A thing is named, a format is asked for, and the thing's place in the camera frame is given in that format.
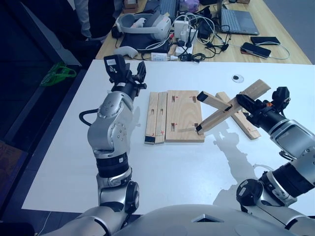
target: charger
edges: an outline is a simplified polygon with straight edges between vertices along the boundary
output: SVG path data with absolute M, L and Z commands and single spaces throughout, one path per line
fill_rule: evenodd
M 175 38 L 181 38 L 181 32 L 189 28 L 188 21 L 174 21 L 174 35 Z
M 202 21 L 198 28 L 198 38 L 208 39 L 211 33 L 213 33 L 211 27 L 207 22 Z

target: black smartphone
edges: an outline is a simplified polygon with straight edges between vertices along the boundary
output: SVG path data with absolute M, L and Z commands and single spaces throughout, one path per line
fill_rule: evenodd
M 246 51 L 252 55 L 255 55 L 255 56 L 258 56 L 261 58 L 268 58 L 270 53 L 271 53 L 271 51 L 269 49 L 255 46 L 251 43 L 244 43 L 243 46 L 241 47 L 241 49 L 243 49 L 244 51 Z
M 280 42 L 276 37 L 251 37 L 254 45 L 279 45 Z

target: black cable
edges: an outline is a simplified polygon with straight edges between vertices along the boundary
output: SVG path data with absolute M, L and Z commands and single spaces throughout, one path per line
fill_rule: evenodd
M 125 225 L 127 224 L 127 222 L 128 222 L 128 220 L 129 220 L 130 217 L 131 217 L 131 214 L 128 214 L 127 217 L 126 217 L 126 219 L 124 220 L 122 226 L 120 227 L 121 230 L 123 229 L 123 227 L 125 227 Z
M 88 126 L 91 126 L 91 123 L 87 122 L 85 119 L 84 119 L 84 116 L 87 115 L 87 114 L 93 114 L 93 113 L 97 113 L 98 109 L 94 109 L 94 110 L 88 110 L 88 111 L 84 111 L 84 112 L 81 112 L 79 114 L 79 119 L 86 125 Z
M 290 154 L 287 154 L 284 151 L 280 151 L 279 155 L 282 156 L 284 159 L 289 160 L 289 161 L 293 161 L 296 159 L 295 157 L 291 156 Z

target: white box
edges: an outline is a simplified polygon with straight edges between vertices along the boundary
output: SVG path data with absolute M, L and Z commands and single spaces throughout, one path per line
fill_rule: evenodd
M 175 38 L 181 37 L 181 32 L 187 30 L 189 27 L 188 21 L 175 21 L 174 22 L 174 36 Z

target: laptop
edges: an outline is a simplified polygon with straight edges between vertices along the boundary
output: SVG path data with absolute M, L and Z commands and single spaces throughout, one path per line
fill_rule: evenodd
M 179 0 L 147 0 L 144 11 L 160 9 L 161 15 L 169 13 L 169 17 L 174 19 L 179 9 Z
M 221 32 L 258 35 L 258 29 L 248 11 L 234 11 L 222 7 L 222 0 L 217 0 L 218 18 Z

